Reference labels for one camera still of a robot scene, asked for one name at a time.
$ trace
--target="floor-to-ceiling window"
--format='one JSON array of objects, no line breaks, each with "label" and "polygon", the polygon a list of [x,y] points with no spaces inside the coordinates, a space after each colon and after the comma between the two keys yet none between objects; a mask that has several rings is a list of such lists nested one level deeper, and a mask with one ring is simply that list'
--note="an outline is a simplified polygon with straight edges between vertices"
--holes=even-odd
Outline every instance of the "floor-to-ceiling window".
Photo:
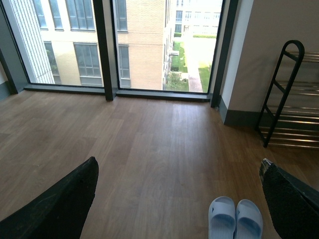
[{"label": "floor-to-ceiling window", "polygon": [[120,88],[208,93],[222,0],[113,2]]},{"label": "floor-to-ceiling window", "polygon": [[31,83],[103,86],[92,0],[2,2]]}]

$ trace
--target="black metal shoe rack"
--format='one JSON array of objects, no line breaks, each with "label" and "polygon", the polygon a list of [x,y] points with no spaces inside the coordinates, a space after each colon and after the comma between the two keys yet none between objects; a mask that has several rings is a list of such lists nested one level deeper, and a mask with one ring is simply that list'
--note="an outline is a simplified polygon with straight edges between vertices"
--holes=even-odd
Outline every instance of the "black metal shoe rack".
[{"label": "black metal shoe rack", "polygon": [[[287,47],[291,46],[291,44],[295,45],[298,48],[298,51],[287,51]],[[295,61],[288,81],[276,79],[284,55]],[[287,97],[290,93],[299,96],[313,96],[314,101],[318,100],[318,82],[296,81],[294,83],[295,77],[302,62],[319,62],[319,53],[305,54],[304,46],[300,41],[290,40],[286,42],[281,51],[271,84],[269,86],[255,127],[255,130],[259,133],[264,142],[264,147],[267,147],[271,137],[273,136],[271,144],[319,148],[319,109],[307,108],[307,106],[294,107],[285,105]],[[267,105],[274,85],[283,94],[280,103],[277,106]],[[267,115],[271,119],[270,127],[260,126],[264,111],[266,111]]]}]

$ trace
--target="path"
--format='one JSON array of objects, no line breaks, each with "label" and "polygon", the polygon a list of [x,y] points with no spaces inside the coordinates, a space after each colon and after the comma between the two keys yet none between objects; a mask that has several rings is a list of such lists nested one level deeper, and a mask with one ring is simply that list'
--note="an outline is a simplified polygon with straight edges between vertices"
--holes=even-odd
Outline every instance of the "path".
[{"label": "path", "polygon": [[196,47],[194,45],[194,38],[189,35],[185,36],[185,56],[187,60],[188,69],[188,87],[190,92],[203,92],[201,86],[199,71],[198,71],[198,58],[196,54]]},{"label": "path", "polygon": [[203,92],[198,63],[199,61],[212,61],[215,43],[216,39],[193,38],[192,34],[184,37],[190,92]]}]

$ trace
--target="wooden floor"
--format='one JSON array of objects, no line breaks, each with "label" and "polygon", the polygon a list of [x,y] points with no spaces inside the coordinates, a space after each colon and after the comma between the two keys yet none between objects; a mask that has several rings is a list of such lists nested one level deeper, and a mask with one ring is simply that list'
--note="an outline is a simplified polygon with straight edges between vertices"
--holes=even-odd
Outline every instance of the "wooden floor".
[{"label": "wooden floor", "polygon": [[82,239],[206,239],[216,197],[260,208],[277,239],[259,179],[263,158],[319,190],[319,151],[264,149],[208,103],[22,92],[0,102],[0,220],[89,156],[99,162]]}]

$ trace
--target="white slipper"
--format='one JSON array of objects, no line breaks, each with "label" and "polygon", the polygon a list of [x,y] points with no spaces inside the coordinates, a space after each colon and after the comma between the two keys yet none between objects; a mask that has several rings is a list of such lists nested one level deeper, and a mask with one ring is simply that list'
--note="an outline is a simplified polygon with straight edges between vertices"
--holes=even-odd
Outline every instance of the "white slipper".
[{"label": "white slipper", "polygon": [[231,198],[216,198],[208,211],[208,238],[233,239],[236,228],[235,204]]},{"label": "white slipper", "polygon": [[243,199],[238,203],[236,225],[235,239],[261,239],[263,218],[252,201]]}]

